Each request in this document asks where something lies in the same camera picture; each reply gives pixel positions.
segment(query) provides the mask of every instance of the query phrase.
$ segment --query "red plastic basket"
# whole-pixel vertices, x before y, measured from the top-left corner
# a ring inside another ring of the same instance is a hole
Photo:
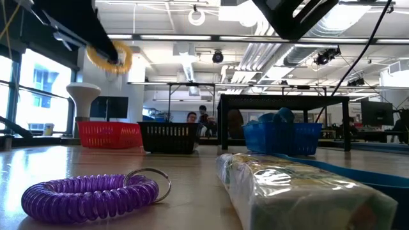
[[[87,148],[125,149],[142,146],[138,124],[123,122],[78,122],[81,145]]]

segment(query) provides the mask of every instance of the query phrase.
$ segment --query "purple coil keychain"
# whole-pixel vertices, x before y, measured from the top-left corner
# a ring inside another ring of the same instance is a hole
[[[165,195],[158,198],[158,184],[137,173],[150,171],[169,183]],[[165,199],[171,192],[168,175],[158,169],[137,169],[124,174],[84,176],[38,183],[29,187],[21,206],[30,217],[48,223],[71,224],[115,217]]]

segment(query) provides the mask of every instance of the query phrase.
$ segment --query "glass window pane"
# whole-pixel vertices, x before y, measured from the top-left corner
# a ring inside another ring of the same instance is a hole
[[[12,63],[11,59],[0,56],[0,80],[10,81],[12,76]]]
[[[55,132],[65,132],[68,120],[68,100],[20,90],[16,123],[28,130],[43,130],[44,124],[54,124]]]
[[[22,55],[20,85],[69,97],[65,86],[70,82],[70,68],[29,49]]]
[[[7,103],[8,103],[8,87],[0,85],[0,116],[6,117],[7,115]],[[0,123],[0,130],[5,129],[3,123]]]

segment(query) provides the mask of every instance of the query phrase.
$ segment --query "black plastic basket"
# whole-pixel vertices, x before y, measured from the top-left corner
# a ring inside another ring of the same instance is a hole
[[[140,122],[143,148],[151,153],[192,153],[198,146],[197,123]]]

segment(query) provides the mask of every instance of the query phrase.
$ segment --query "blue plastic basket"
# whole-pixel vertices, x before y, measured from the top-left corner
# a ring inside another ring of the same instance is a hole
[[[321,123],[273,123],[244,125],[245,143],[258,153],[313,155],[320,138]]]

